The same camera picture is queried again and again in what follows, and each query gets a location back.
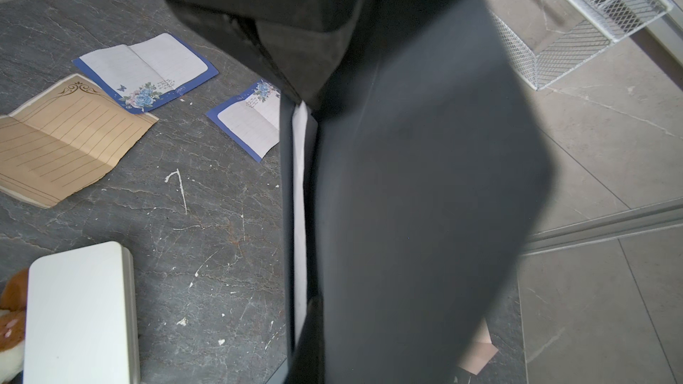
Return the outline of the white letter paper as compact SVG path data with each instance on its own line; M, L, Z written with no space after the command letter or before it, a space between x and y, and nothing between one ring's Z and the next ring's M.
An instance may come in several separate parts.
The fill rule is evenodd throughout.
M308 274L305 224L304 178L309 108L305 103L295 108L293 130L293 310L295 311L295 344L302 334L307 310Z
M279 89L259 80L206 115L257 162L279 143Z

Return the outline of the white blue bordered letter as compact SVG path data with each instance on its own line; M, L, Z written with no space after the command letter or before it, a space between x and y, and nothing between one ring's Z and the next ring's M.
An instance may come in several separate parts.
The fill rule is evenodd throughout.
M211 62L169 33L99 49L73 63L133 115L151 112L218 75Z

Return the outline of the grey envelope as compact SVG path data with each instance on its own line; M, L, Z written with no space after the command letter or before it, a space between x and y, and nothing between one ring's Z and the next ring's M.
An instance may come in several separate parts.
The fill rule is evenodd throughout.
M320 99L280 107L288 369L305 103L307 307L322 297L325 383L449 383L554 174L486 1L366 0Z

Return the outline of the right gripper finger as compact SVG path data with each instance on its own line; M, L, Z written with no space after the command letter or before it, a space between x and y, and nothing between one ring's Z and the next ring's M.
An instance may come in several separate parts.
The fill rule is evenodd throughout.
M289 363L285 384L325 383L324 306L320 295L313 297L299 342Z

